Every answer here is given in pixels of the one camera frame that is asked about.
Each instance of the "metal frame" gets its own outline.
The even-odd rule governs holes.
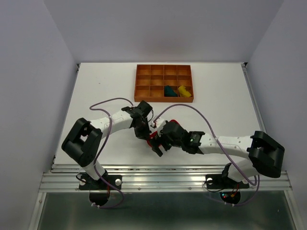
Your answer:
[[[246,67],[243,63],[241,66],[260,129],[266,131]],[[206,180],[205,175],[220,173],[224,169],[223,165],[106,165],[104,167],[109,174],[123,176],[122,191],[124,193],[207,192],[203,188],[203,183]],[[78,189],[79,183],[76,181],[75,175],[79,172],[84,172],[84,170],[75,164],[53,164],[50,172],[43,175],[29,226],[30,230],[38,228],[46,193],[88,192]],[[304,229],[287,173],[282,172],[280,178],[260,176],[260,180],[260,191],[284,191],[295,227],[299,230]],[[256,190],[256,187],[251,186],[248,190]]]
[[[124,193],[206,192],[203,187],[206,174],[221,173],[223,166],[106,166],[108,174],[122,175]],[[46,173],[39,192],[88,192],[78,189],[75,173]],[[260,176],[261,191],[291,190],[286,172],[280,178]]]
[[[38,193],[32,213],[29,230],[36,230],[38,228],[39,220],[43,212],[43,207],[46,199],[46,193]]]

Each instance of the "orange compartment tray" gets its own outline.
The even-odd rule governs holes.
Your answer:
[[[177,97],[164,97],[164,87],[169,85]],[[191,97],[180,97],[178,87],[185,86]],[[191,66],[189,65],[137,65],[134,101],[193,102]]]

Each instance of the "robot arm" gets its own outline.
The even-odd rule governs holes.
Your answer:
[[[223,153],[216,139],[204,132],[188,132],[178,122],[157,119],[152,126],[157,135],[150,138],[147,115],[152,107],[142,101],[137,107],[125,107],[113,114],[111,134],[122,129],[134,128],[137,138],[148,140],[152,150],[159,156],[163,153],[159,146],[167,151],[171,147],[179,147],[189,154]],[[84,118],[77,120],[62,144],[62,149],[73,158],[94,180],[99,180],[94,171],[94,158],[98,152],[101,139],[106,137],[109,129],[109,118],[87,121]],[[263,174],[268,177],[280,177],[283,162],[284,148],[267,134],[256,131],[253,136],[246,137],[218,137],[229,155],[244,158],[237,165],[247,177]],[[104,176],[106,170],[96,162],[99,173]],[[206,175],[213,179],[208,187],[211,189],[233,188],[244,177],[234,167],[227,164],[222,174]]]
[[[217,140],[229,155],[245,158],[237,166],[247,176],[262,174],[272,178],[281,175],[284,148],[266,133],[256,131],[253,136],[217,137],[199,131],[186,131],[175,121],[165,121],[162,118],[152,122],[157,129],[157,135],[150,140],[153,151],[162,156],[159,146],[167,151],[171,147],[179,147],[190,154],[223,153]],[[213,178],[209,188],[233,187],[244,177],[237,168],[229,163],[221,175],[207,175]]]
[[[141,102],[137,107],[125,107],[111,116],[111,134],[122,129],[134,128],[135,136],[147,140],[150,130],[147,115],[153,108],[146,102]],[[64,150],[73,158],[94,180],[99,176],[94,170],[94,159],[98,152],[101,139],[106,137],[110,126],[108,117],[87,121],[80,118],[76,121],[67,137],[62,143]],[[95,166],[101,176],[107,171],[96,161]]]

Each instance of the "purple cable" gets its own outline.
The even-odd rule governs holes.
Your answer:
[[[169,107],[167,107],[165,110],[163,110],[154,120],[153,122],[155,123],[157,121],[157,119],[163,114],[165,113],[168,109],[174,107],[174,106],[178,106],[178,105],[182,105],[182,106],[185,106],[185,107],[189,107],[193,110],[195,110],[204,120],[205,122],[207,123],[211,133],[212,133],[212,136],[215,138],[216,140],[216,143],[220,146],[221,150],[223,151],[223,153],[226,155],[226,157],[230,160],[230,162],[234,165],[234,167],[241,173],[241,175],[253,186],[257,185],[257,182],[253,183],[250,179],[248,179],[248,177],[245,175],[245,173],[239,168],[239,166],[237,166],[237,164],[231,159],[231,157],[229,156],[229,154],[227,153],[227,151],[225,150],[225,148],[222,146],[221,142],[219,141],[219,139],[217,138],[217,136],[215,135],[209,121],[205,118],[205,116],[196,108],[194,108],[193,106],[191,105],[187,105],[187,104],[173,104]]]
[[[110,186],[111,188],[113,188],[114,190],[118,191],[118,192],[121,194],[121,196],[122,196],[121,201],[119,201],[119,202],[118,202],[117,204],[115,204],[115,205],[111,205],[111,206],[108,206],[108,207],[101,207],[101,206],[98,206],[98,205],[92,203],[93,206],[98,207],[98,208],[102,208],[102,209],[104,209],[104,208],[114,208],[114,207],[119,206],[121,203],[124,202],[124,200],[125,200],[125,195],[124,195],[123,192],[120,191],[118,188],[116,188],[115,186],[111,185],[108,181],[106,181],[106,180],[100,175],[100,173],[98,172],[98,170],[97,170],[97,168],[96,168],[96,165],[95,165],[95,164],[96,164],[96,162],[97,162],[97,159],[98,159],[99,155],[101,154],[102,150],[104,149],[104,147],[105,147],[105,145],[106,145],[106,142],[107,142],[107,140],[109,139],[109,136],[110,136],[110,134],[111,134],[112,119],[110,118],[111,114],[110,114],[107,110],[104,110],[104,109],[93,109],[93,107],[95,107],[95,106],[97,106],[97,105],[100,105],[100,104],[103,104],[103,103],[106,103],[106,102],[110,102],[110,101],[113,101],[113,100],[119,100],[119,99],[128,101],[131,105],[133,105],[133,103],[132,103],[130,100],[128,100],[128,99],[126,99],[126,98],[118,97],[118,98],[109,99],[109,100],[106,100],[106,101],[103,101],[103,102],[99,102],[99,103],[96,103],[96,104],[93,104],[92,106],[90,106],[90,110],[93,110],[93,111],[102,111],[102,112],[104,112],[105,114],[107,114],[107,115],[109,116],[109,120],[110,120],[110,126],[109,126],[108,132],[107,132],[107,134],[106,134],[106,139],[105,139],[104,143],[102,144],[100,150],[98,151],[97,156],[96,156],[95,159],[94,159],[94,170],[95,170],[95,172],[97,173],[97,175],[99,176],[99,178],[100,178],[106,185],[108,185],[108,186]]]
[[[250,201],[252,201],[255,198],[257,192],[259,191],[259,187],[260,187],[260,176],[258,174],[258,184],[257,184],[257,188],[256,188],[254,195],[250,199],[248,199],[247,201],[244,201],[243,203],[237,204],[235,206],[237,206],[237,207],[243,206],[243,205],[246,205],[247,203],[249,203]]]

